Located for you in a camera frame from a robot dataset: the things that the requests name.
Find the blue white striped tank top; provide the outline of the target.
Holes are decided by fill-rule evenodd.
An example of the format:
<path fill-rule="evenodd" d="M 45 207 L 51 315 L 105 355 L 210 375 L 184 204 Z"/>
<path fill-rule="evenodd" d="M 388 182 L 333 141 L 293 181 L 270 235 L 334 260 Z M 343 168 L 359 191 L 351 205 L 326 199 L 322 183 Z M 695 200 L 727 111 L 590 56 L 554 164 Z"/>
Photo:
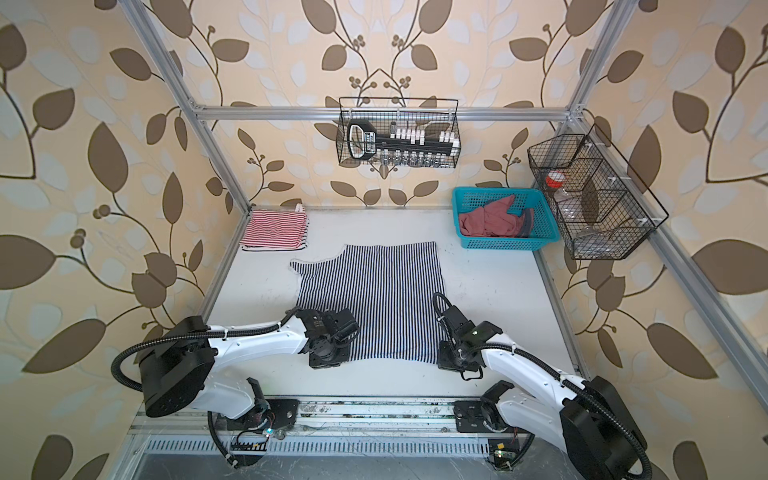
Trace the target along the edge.
<path fill-rule="evenodd" d="M 348 310 L 359 325 L 351 362 L 390 359 L 435 365 L 447 336 L 432 299 L 445 292 L 434 241 L 395 246 L 347 245 L 327 260 L 293 260 L 300 278 L 297 306 Z"/>

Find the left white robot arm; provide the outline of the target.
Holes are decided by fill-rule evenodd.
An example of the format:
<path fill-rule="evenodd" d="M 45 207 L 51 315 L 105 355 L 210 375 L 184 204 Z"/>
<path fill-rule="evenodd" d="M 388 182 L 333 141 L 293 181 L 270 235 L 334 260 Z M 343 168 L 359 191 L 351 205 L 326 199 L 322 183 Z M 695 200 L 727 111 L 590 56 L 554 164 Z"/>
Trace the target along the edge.
<path fill-rule="evenodd" d="M 280 355 L 306 355 L 312 368 L 347 362 L 359 333 L 353 314 L 292 309 L 276 322 L 240 327 L 183 320 L 151 346 L 136 352 L 146 414 L 164 417 L 185 408 L 228 419 L 267 409 L 258 381 L 235 368 Z"/>

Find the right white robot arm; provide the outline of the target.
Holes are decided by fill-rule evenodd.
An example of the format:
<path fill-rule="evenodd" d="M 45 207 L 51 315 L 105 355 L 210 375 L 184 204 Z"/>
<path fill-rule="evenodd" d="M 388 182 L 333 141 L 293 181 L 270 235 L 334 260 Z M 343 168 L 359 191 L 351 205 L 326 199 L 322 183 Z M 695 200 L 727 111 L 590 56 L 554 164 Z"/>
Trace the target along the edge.
<path fill-rule="evenodd" d="M 479 400 L 483 427 L 518 428 L 564 452 L 585 479 L 650 479 L 648 444 L 618 390 L 550 366 L 496 325 L 442 313 L 447 338 L 438 365 L 460 374 L 502 375 Z"/>

